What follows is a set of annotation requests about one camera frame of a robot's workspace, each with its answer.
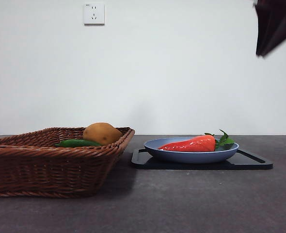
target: blue plate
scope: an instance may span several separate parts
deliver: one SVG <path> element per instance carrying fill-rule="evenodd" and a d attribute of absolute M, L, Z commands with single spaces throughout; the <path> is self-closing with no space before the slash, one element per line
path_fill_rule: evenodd
<path fill-rule="evenodd" d="M 185 141 L 191 138 L 192 137 L 160 138 L 145 142 L 144 147 L 156 159 L 187 164 L 207 164 L 221 162 L 232 157 L 239 148 L 239 145 L 234 143 L 229 150 L 211 152 L 179 152 L 158 149 L 167 143 Z"/>

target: umbrella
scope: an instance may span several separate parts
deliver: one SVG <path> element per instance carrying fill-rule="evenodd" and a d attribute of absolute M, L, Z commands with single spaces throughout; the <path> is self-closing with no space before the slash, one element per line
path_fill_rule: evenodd
<path fill-rule="evenodd" d="M 258 0 L 257 56 L 266 56 L 286 40 L 286 0 Z"/>

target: dark countertop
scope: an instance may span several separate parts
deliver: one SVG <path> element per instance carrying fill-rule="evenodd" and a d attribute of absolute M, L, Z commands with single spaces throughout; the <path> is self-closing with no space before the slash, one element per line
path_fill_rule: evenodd
<path fill-rule="evenodd" d="M 96 196 L 0 198 L 0 233 L 286 233 L 286 136 L 232 136 L 271 170 L 133 168 L 161 137 L 135 135 Z"/>

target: wall socket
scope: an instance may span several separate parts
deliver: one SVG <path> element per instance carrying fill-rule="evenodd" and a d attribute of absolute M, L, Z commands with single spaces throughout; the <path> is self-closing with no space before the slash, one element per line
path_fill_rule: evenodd
<path fill-rule="evenodd" d="M 103 25 L 104 24 L 104 3 L 91 2 L 84 5 L 84 24 Z"/>

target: plastic tray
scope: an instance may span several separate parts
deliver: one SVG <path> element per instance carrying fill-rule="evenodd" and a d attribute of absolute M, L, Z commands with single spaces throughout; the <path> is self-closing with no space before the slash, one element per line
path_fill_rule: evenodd
<path fill-rule="evenodd" d="M 254 153 L 238 150 L 231 158 L 212 164 L 182 164 L 157 160 L 146 149 L 135 149 L 132 164 L 139 169 L 168 170 L 268 170 L 273 163 Z"/>

